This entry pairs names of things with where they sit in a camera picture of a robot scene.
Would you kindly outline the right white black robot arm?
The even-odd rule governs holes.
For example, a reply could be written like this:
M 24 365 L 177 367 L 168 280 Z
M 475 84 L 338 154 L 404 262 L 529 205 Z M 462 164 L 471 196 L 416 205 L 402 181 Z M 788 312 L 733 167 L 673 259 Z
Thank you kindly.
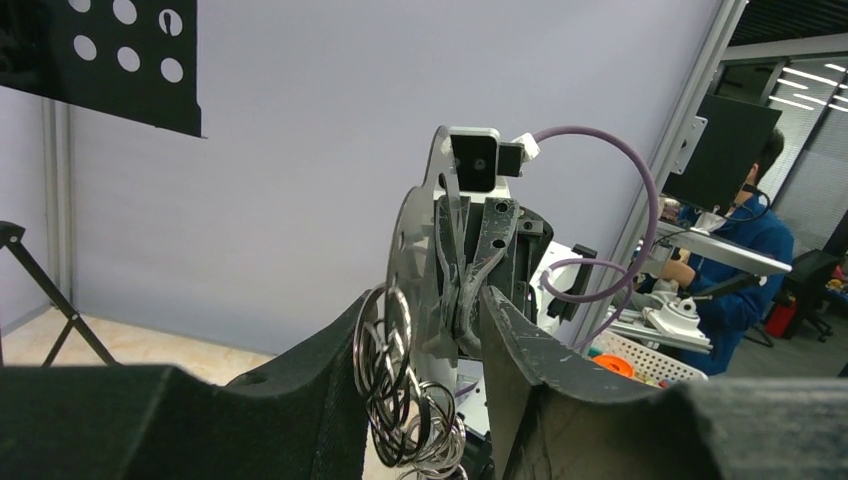
M 511 198 L 462 195 L 452 200 L 444 195 L 435 201 L 435 211 L 439 286 L 460 356 L 482 357 L 479 295 L 486 286 L 498 289 L 527 320 L 549 332 L 573 318 L 577 304 L 555 296 L 542 277 L 562 294 L 582 296 L 590 265 L 551 266 L 593 258 L 595 251 L 555 242 L 550 223 Z

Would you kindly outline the metal key holder plate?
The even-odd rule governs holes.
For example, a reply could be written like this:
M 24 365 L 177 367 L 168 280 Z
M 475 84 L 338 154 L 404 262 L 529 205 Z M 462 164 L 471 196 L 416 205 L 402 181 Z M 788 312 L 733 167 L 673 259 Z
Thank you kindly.
M 356 389 L 381 463 L 406 479 L 463 479 L 466 428 L 456 403 L 461 356 L 443 331 L 436 271 L 434 201 L 459 190 L 443 153 L 447 126 L 432 139 L 425 176 L 404 198 L 385 280 L 370 290 L 353 339 Z

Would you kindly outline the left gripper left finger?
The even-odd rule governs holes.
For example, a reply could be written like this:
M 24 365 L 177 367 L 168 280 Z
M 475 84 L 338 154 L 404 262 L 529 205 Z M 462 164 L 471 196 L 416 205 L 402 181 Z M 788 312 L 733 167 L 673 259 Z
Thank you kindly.
M 5 479 L 358 479 L 362 301 L 229 384 L 172 365 L 5 367 Z

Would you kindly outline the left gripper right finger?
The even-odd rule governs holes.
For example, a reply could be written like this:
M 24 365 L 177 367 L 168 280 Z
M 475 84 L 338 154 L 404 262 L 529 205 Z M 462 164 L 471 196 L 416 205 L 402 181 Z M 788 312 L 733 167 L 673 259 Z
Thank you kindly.
M 499 479 L 843 479 L 843 379 L 719 379 L 660 389 L 530 323 L 494 287 L 480 325 Z

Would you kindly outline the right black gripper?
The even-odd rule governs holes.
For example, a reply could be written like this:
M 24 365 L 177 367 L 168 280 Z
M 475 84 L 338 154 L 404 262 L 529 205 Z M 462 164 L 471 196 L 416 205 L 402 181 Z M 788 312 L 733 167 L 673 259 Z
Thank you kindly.
M 552 242 L 553 229 L 511 198 L 474 202 L 468 196 L 443 194 L 434 201 L 434 213 L 443 331 L 459 356 L 481 358 L 480 335 L 473 328 L 481 288 L 493 285 L 520 311 L 536 311 L 540 293 L 532 278 Z

